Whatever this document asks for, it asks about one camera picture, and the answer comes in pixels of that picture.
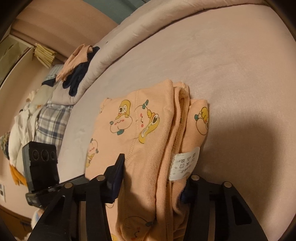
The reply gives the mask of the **peach duck print shirt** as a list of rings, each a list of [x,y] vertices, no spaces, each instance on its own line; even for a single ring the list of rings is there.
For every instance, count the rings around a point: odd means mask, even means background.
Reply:
[[[119,197],[107,208],[113,240],[181,240],[189,208],[180,200],[209,125],[208,103],[165,80],[105,99],[88,147],[93,179],[125,156]]]

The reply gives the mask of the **white crumpled clothes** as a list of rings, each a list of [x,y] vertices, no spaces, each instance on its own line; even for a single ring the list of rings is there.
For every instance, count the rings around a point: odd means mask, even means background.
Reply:
[[[53,91],[54,88],[47,85],[43,85],[38,90],[32,91],[27,97],[22,111],[14,117],[8,146],[11,166],[16,166],[21,147],[34,139],[37,129],[37,117],[42,107],[52,96]]]

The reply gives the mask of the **dark navy folded garment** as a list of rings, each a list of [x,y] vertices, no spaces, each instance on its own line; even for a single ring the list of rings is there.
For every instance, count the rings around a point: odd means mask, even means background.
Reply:
[[[69,95],[74,97],[77,94],[78,87],[82,79],[85,77],[85,74],[88,70],[90,61],[98,52],[99,47],[93,47],[92,52],[87,53],[87,61],[83,63],[79,63],[73,70],[73,72],[67,76],[66,80],[63,81],[63,88],[69,88]]]

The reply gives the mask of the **striped blue folded cloth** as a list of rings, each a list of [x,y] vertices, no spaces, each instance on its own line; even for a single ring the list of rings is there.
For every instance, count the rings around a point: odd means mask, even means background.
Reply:
[[[56,82],[56,77],[58,73],[62,70],[63,66],[63,64],[57,64],[53,66],[41,85],[48,85],[49,87],[53,87]]]

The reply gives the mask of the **yellow fringed cloth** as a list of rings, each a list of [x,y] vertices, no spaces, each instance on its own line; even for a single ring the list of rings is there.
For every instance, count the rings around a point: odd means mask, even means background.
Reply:
[[[47,69],[49,69],[52,66],[56,54],[57,53],[55,51],[41,44],[36,43],[34,45],[34,56]]]

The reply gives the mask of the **folded peach garment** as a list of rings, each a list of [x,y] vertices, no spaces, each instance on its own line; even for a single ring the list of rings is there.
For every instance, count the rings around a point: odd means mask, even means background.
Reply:
[[[67,76],[69,76],[75,67],[81,63],[88,61],[87,55],[93,52],[93,47],[91,45],[82,44],[76,48],[76,50],[70,55],[70,57],[64,63],[63,68],[56,76],[56,82],[65,81]]]

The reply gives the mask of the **pink curtain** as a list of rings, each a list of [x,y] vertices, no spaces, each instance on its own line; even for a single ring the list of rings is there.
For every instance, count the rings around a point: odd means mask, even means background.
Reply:
[[[61,61],[82,45],[95,45],[117,23],[84,1],[32,1],[14,20],[11,34],[42,44]]]

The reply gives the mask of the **pink bed sheet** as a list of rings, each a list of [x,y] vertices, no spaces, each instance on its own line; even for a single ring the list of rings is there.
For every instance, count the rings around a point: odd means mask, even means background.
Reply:
[[[60,180],[84,173],[103,99],[165,79],[184,81],[191,97],[209,103],[197,173],[232,182],[267,238],[279,240],[295,216],[295,41],[265,4],[203,10],[112,60],[72,109]]]

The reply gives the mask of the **teal curtain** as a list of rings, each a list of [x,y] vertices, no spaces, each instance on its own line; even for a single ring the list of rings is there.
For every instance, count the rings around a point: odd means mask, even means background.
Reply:
[[[149,0],[85,0],[117,24],[120,24]]]

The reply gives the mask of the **pink folded quilt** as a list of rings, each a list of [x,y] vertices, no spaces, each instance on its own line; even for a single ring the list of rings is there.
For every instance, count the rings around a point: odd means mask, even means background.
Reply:
[[[51,102],[60,105],[76,104],[85,91],[112,63],[163,27],[205,10],[242,4],[264,4],[264,1],[149,1],[98,43],[100,49],[92,58],[89,68],[78,86],[77,94],[71,97],[59,83],[53,91]]]

